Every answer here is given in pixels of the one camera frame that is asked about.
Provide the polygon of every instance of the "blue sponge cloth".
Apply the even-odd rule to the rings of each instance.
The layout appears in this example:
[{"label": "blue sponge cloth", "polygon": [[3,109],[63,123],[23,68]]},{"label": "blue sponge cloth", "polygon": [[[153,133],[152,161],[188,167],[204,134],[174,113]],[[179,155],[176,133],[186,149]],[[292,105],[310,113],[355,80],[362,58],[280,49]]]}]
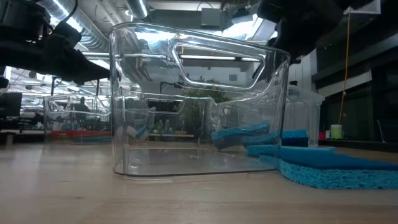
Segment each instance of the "blue sponge cloth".
[{"label": "blue sponge cloth", "polygon": [[307,130],[288,130],[282,133],[283,146],[308,146]]},{"label": "blue sponge cloth", "polygon": [[398,164],[382,161],[372,161],[344,154],[336,154],[334,150],[307,147],[285,147],[278,152],[276,146],[250,146],[248,152],[260,151],[260,155],[274,156],[290,164],[315,169],[370,169],[370,170],[398,170]]},{"label": "blue sponge cloth", "polygon": [[250,126],[227,128],[211,134],[212,140],[228,136],[250,136],[253,134],[266,134],[269,132],[269,121],[261,121]]},{"label": "blue sponge cloth", "polygon": [[319,189],[398,189],[398,164],[336,154],[334,148],[249,146],[249,156],[286,178]]},{"label": "blue sponge cloth", "polygon": [[260,160],[273,166],[278,164],[289,180],[318,189],[398,189],[397,170],[316,169],[272,156],[260,156]]},{"label": "blue sponge cloth", "polygon": [[[260,136],[245,136],[242,138],[243,146],[276,144],[279,131],[263,134]],[[283,146],[308,146],[308,135],[306,130],[289,130],[282,132]]]},{"label": "blue sponge cloth", "polygon": [[211,134],[213,144],[218,149],[242,145],[245,136],[262,135],[269,132],[269,121],[237,128],[227,128]]},{"label": "blue sponge cloth", "polygon": [[259,157],[260,155],[268,156],[283,156],[289,151],[300,153],[308,153],[314,150],[317,151],[334,151],[334,147],[296,147],[296,146],[278,146],[278,145],[258,145],[258,146],[248,146],[246,152],[248,156]]}]

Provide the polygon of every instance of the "ceiling light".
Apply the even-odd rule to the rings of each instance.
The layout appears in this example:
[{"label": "ceiling light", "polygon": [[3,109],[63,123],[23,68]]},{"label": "ceiling light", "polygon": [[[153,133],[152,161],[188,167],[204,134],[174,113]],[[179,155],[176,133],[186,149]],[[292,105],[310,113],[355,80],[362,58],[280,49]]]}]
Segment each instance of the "ceiling light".
[{"label": "ceiling light", "polygon": [[254,24],[251,27],[250,31],[246,34],[246,40],[253,38],[254,34],[256,34],[257,30],[260,28],[263,19],[257,17],[256,14],[253,15]]},{"label": "ceiling light", "polygon": [[[236,57],[225,57],[225,56],[204,56],[204,55],[180,55],[180,59],[202,59],[202,60],[236,60]],[[243,62],[260,62],[255,58],[242,58]]]},{"label": "ceiling light", "polygon": [[22,93],[24,96],[51,96],[50,93]]},{"label": "ceiling light", "polygon": [[253,21],[240,22],[232,25],[230,28],[223,30],[223,37],[237,38],[242,35],[246,36],[248,32],[250,32]]},{"label": "ceiling light", "polygon": [[70,91],[80,91],[79,88],[74,87],[74,86],[68,86],[67,89],[70,90]]},{"label": "ceiling light", "polygon": [[278,32],[275,31],[275,32],[269,37],[268,40],[271,40],[272,38],[277,37],[277,36],[278,36]]},{"label": "ceiling light", "polygon": [[167,39],[171,39],[176,36],[176,34],[173,34],[170,32],[163,32],[163,31],[135,32],[135,35],[137,36],[138,39],[144,39],[148,43],[158,42],[160,40],[167,40]]},{"label": "ceiling light", "polygon": [[6,66],[6,71],[4,72],[4,78],[7,78],[8,80],[11,79],[11,67]]},{"label": "ceiling light", "polygon": [[95,63],[96,65],[99,65],[99,66],[101,66],[101,67],[103,67],[103,68],[110,69],[109,64],[106,63],[104,60],[91,60],[91,61],[92,61],[93,63]]}]

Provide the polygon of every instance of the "yellow cable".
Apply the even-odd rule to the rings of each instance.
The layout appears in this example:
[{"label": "yellow cable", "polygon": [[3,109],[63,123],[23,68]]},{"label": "yellow cable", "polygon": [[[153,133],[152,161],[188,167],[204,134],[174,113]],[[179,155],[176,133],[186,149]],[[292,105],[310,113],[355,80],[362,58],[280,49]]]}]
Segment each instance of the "yellow cable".
[{"label": "yellow cable", "polygon": [[341,96],[340,115],[339,115],[339,118],[338,118],[338,124],[341,124],[341,116],[343,115],[344,96],[345,96],[345,93],[346,93],[346,83],[347,83],[347,74],[348,74],[349,22],[350,22],[350,20],[351,20],[351,8],[348,9],[347,47],[346,47],[346,69],[345,69],[345,77],[344,77],[343,94],[342,94],[342,96]]}]

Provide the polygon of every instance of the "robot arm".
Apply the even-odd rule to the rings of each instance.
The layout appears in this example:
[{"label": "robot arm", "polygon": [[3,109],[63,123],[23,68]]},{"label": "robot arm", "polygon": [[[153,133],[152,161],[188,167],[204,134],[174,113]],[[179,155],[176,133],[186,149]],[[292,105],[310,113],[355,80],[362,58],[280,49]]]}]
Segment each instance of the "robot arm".
[{"label": "robot arm", "polygon": [[360,8],[372,0],[262,0],[257,15],[275,22],[278,36],[268,46],[282,49],[295,59],[309,54],[317,41],[331,32],[349,6]]},{"label": "robot arm", "polygon": [[[108,78],[108,69],[87,60],[74,49],[81,34],[66,23],[73,11],[52,28],[49,14],[36,4],[38,1],[0,0],[0,67],[56,75],[79,85]],[[0,88],[5,88],[8,82],[0,79],[3,84]]]}]

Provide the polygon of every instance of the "transparent container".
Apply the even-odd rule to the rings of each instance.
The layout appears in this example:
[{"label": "transparent container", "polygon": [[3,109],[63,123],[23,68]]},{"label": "transparent container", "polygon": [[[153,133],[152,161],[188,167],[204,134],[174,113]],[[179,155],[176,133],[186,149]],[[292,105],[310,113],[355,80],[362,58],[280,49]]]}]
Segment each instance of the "transparent container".
[{"label": "transparent container", "polygon": [[143,23],[114,26],[109,40],[115,173],[275,169],[246,157],[245,147],[280,146],[287,53]]},{"label": "transparent container", "polygon": [[317,147],[321,104],[325,98],[295,85],[289,85],[287,93],[284,130],[306,130],[308,146]]},{"label": "transparent container", "polygon": [[110,99],[93,95],[44,97],[47,142],[111,144]]}]

